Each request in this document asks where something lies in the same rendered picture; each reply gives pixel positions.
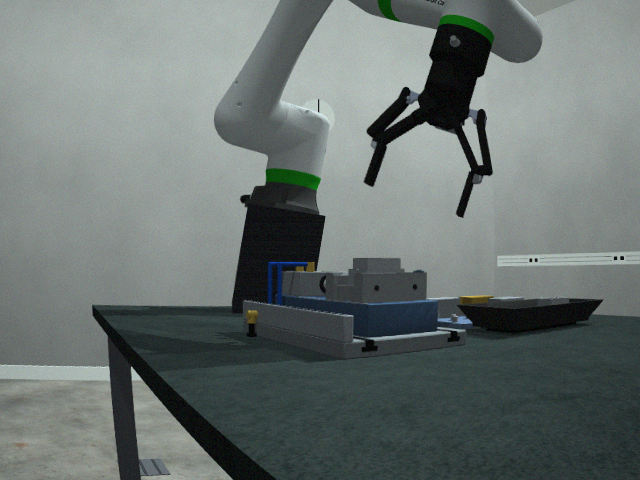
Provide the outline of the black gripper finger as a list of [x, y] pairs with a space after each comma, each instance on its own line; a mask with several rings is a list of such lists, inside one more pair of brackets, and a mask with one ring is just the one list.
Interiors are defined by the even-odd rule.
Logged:
[[438, 104], [436, 100], [432, 99], [413, 111], [406, 118], [386, 129], [409, 104], [418, 101], [418, 96], [418, 93], [411, 91], [408, 87], [404, 87], [398, 99], [367, 129], [367, 134], [373, 138], [371, 147], [375, 150], [364, 179], [364, 183], [367, 185], [374, 187], [387, 149], [387, 144], [417, 125], [426, 122], [422, 115], [425, 115], [437, 107]]
[[460, 141], [460, 144], [463, 148], [463, 151], [465, 153], [465, 156], [471, 168], [471, 172], [469, 171], [468, 173], [468, 177], [463, 189], [463, 193], [456, 211], [456, 215], [463, 218], [471, 192], [472, 192], [473, 185], [480, 184], [482, 182], [483, 176], [486, 176], [486, 175], [491, 176], [493, 174], [489, 147], [487, 147], [488, 141], [487, 141], [487, 135], [485, 130], [487, 116], [483, 109], [479, 109], [479, 110], [470, 109], [470, 112], [468, 114], [468, 116], [472, 118], [473, 123], [476, 124], [476, 127], [477, 127], [477, 133], [478, 133], [482, 161], [483, 161], [483, 165], [478, 165], [476, 162], [476, 159], [474, 158], [475, 156], [471, 150], [469, 142], [462, 129], [462, 126], [460, 126], [461, 124], [455, 114], [455, 111], [452, 105], [446, 104], [445, 110], [452, 123], [452, 126], [456, 132], [456, 135]]

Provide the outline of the yellow block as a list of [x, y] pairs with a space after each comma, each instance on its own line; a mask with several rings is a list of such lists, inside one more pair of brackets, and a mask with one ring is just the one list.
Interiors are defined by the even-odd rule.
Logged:
[[[465, 298], [465, 297], [475, 297], [475, 298]], [[488, 298], [494, 298], [494, 296], [463, 296], [460, 298], [461, 304], [470, 304], [470, 303], [488, 303]]]

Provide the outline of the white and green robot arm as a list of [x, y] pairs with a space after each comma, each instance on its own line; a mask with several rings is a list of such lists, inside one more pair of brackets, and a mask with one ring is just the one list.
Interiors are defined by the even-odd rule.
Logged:
[[[459, 60], [474, 68], [478, 77], [484, 75], [490, 52], [523, 63], [542, 46], [538, 21], [517, 0], [349, 1], [371, 15], [436, 29], [431, 60], [439, 56]], [[268, 156], [266, 183], [241, 196], [245, 207], [255, 203], [319, 215], [316, 194], [330, 124], [324, 115], [280, 98], [332, 2], [280, 0], [215, 110], [215, 129], [225, 142]]]

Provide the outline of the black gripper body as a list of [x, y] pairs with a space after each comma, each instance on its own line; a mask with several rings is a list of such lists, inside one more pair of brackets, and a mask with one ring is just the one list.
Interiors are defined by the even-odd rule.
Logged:
[[477, 71], [466, 63], [449, 57], [435, 57], [424, 90], [418, 96], [420, 107], [432, 99], [438, 104], [423, 115], [426, 122], [444, 130], [453, 129], [445, 110], [446, 104], [452, 105], [460, 123], [465, 121], [469, 117], [477, 78]]

